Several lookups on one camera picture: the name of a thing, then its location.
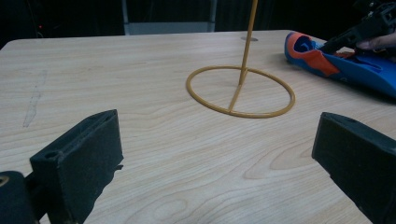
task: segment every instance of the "finger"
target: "finger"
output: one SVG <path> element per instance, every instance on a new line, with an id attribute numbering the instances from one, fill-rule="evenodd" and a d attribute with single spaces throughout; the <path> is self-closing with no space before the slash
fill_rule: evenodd
<path id="1" fill-rule="evenodd" d="M 396 33 L 363 40 L 356 46 L 360 49 L 385 49 L 396 47 Z"/>

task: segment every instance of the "vertical rod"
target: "vertical rod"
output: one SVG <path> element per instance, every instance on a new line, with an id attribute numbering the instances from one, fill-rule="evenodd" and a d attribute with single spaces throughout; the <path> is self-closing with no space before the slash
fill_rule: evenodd
<path id="1" fill-rule="evenodd" d="M 253 31 L 254 19 L 256 17 L 257 3 L 258 0 L 253 0 L 253 4 L 251 6 L 250 21 L 248 23 L 248 30 L 247 30 L 247 41 L 245 44 L 245 53 L 244 53 L 244 59 L 242 61 L 241 75 L 239 77 L 239 85 L 242 85 L 245 81 L 245 76 L 246 76 L 245 70 L 247 68 L 247 60 L 248 60 L 248 49 L 250 47 L 251 33 Z"/>

